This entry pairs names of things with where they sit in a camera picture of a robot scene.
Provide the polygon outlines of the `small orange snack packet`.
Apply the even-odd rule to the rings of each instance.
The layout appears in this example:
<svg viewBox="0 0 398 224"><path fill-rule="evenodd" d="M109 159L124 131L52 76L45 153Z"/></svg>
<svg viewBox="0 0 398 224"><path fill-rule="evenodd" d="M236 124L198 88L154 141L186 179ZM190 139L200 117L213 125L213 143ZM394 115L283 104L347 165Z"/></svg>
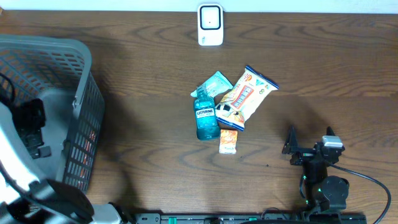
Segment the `small orange snack packet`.
<svg viewBox="0 0 398 224"><path fill-rule="evenodd" d="M238 132L236 130L222 129L220 134L220 154L236 154Z"/></svg>

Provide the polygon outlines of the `cream snack bag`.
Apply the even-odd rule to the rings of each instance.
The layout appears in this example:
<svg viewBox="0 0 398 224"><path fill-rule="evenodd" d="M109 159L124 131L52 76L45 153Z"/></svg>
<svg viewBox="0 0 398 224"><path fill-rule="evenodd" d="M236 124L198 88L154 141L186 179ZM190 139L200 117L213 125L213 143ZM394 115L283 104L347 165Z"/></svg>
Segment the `cream snack bag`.
<svg viewBox="0 0 398 224"><path fill-rule="evenodd" d="M220 123L244 131L245 122L265 97L278 89L276 82L246 65L235 86L216 105L216 118Z"/></svg>

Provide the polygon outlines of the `teal Listerine mouthwash bottle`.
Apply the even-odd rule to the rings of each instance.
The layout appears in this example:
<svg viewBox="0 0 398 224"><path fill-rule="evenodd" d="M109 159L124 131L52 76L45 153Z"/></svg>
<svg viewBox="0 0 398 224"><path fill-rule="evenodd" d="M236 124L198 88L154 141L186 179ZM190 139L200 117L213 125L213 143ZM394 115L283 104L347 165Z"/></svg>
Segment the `teal Listerine mouthwash bottle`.
<svg viewBox="0 0 398 224"><path fill-rule="evenodd" d="M205 87L197 87L197 98L193 103L197 138L202 141L219 138L220 127L215 114L214 98L207 94Z"/></svg>

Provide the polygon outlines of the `light green wet wipes pack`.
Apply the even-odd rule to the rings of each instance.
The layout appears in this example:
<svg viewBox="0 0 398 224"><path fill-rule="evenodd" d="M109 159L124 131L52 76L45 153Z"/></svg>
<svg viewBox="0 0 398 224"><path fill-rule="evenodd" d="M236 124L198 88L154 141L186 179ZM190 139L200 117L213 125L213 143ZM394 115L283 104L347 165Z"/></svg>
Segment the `light green wet wipes pack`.
<svg viewBox="0 0 398 224"><path fill-rule="evenodd" d="M191 92L190 96L195 98L202 96L214 98L215 96L232 89L232 87L233 85L231 82L220 71L217 71L196 90Z"/></svg>

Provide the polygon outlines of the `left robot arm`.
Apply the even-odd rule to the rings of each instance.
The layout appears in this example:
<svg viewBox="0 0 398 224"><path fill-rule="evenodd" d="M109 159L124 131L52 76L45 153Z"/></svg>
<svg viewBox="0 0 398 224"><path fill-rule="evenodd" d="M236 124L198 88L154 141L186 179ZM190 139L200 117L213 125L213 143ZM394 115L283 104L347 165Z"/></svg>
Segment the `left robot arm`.
<svg viewBox="0 0 398 224"><path fill-rule="evenodd" d="M1 104L1 223L90 223L93 215L79 189L47 179L36 166Z"/></svg>

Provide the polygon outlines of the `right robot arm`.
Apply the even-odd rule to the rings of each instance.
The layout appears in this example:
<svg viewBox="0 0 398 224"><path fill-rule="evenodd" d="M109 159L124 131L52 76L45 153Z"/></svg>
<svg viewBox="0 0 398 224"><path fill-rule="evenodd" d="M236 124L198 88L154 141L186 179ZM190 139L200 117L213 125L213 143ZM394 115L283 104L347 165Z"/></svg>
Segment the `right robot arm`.
<svg viewBox="0 0 398 224"><path fill-rule="evenodd" d="M313 147L299 146L294 127L288 130L282 153L291 156L291 165L303 168L300 191L308 201L308 208L314 213L339 212L346 208L349 182L328 175L327 171L339 161L344 150L341 139L331 127L326 129L321 141Z"/></svg>

